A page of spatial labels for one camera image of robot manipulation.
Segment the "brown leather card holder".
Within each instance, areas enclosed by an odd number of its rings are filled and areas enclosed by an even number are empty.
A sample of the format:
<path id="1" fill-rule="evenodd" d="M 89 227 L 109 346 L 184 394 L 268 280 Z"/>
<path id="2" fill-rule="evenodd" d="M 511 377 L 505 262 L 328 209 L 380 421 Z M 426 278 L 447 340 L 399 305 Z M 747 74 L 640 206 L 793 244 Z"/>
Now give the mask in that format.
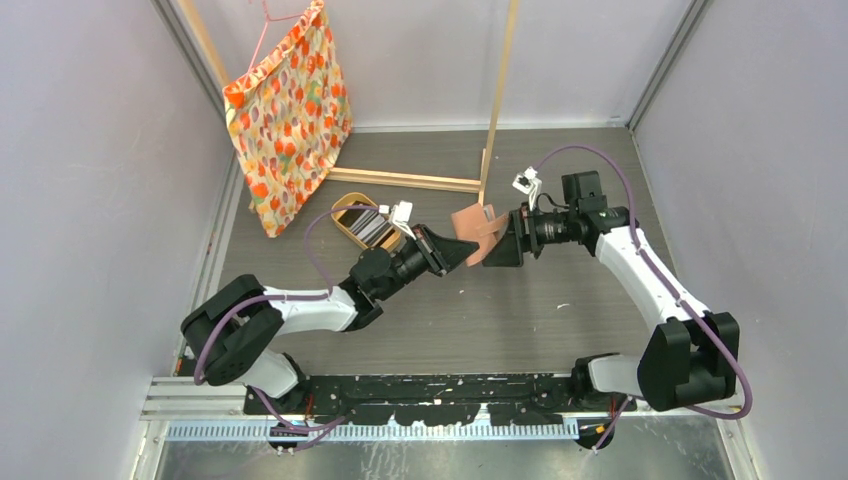
<path id="1" fill-rule="evenodd" d="M 476 242 L 478 250 L 465 261 L 468 267 L 480 264 L 500 240 L 509 214 L 496 215 L 491 204 L 474 203 L 451 215 L 456 238 Z"/>

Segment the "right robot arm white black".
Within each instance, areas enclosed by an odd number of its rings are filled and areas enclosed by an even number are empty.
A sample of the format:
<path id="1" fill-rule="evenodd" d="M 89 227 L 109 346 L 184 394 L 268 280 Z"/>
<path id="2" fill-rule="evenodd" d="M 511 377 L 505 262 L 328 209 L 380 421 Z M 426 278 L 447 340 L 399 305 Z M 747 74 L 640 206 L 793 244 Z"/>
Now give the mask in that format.
<path id="1" fill-rule="evenodd" d="M 518 174 L 513 186 L 528 199 L 509 212 L 483 265 L 520 267 L 527 253 L 539 257 L 548 245 L 578 243 L 619 281 L 650 330 L 639 356 L 607 353 L 576 361 L 570 392 L 577 406 L 596 410 L 615 393 L 668 411 L 735 394 L 738 323 L 687 294 L 628 209 L 609 206 L 597 172 L 563 176 L 565 206 L 550 212 L 537 206 L 541 181 L 535 169 Z"/>

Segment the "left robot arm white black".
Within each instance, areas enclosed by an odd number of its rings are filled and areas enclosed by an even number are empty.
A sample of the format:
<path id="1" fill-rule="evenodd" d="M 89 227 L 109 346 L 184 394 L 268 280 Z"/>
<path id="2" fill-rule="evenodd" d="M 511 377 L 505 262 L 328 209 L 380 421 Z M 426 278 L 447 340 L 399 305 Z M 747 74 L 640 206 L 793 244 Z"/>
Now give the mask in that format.
<path id="1" fill-rule="evenodd" d="M 439 277 L 476 253 L 473 241 L 436 234 L 423 224 L 411 229 L 401 248 L 364 250 L 349 275 L 326 290 L 281 290 L 252 274 L 231 281 L 181 324 L 196 358 L 194 381 L 210 386 L 243 384 L 268 397 L 284 414 L 298 412 L 307 398 L 305 375 L 271 342 L 309 331 L 352 332 L 382 312 L 382 302 L 425 273 Z"/>

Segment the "orange oval tray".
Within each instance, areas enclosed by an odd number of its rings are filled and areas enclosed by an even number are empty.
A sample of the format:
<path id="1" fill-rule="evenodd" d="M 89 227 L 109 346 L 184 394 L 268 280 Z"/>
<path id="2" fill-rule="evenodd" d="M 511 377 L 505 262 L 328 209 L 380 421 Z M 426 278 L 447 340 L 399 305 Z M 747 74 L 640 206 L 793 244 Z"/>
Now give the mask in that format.
<path id="1" fill-rule="evenodd" d="M 335 225 L 362 249 L 383 248 L 389 252 L 402 242 L 402 233 L 378 211 L 378 204 L 365 194 L 351 192 L 333 204 Z"/>

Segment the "stack of credit cards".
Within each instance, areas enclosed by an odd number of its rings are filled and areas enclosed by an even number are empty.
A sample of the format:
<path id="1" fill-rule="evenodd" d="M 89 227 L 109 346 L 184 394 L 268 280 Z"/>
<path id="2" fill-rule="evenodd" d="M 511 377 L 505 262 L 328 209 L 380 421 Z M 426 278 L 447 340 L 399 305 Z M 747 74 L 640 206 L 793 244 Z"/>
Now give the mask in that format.
<path id="1" fill-rule="evenodd" d="M 338 222 L 367 247 L 380 245 L 393 233 L 387 218 L 375 210 L 349 209 Z"/>

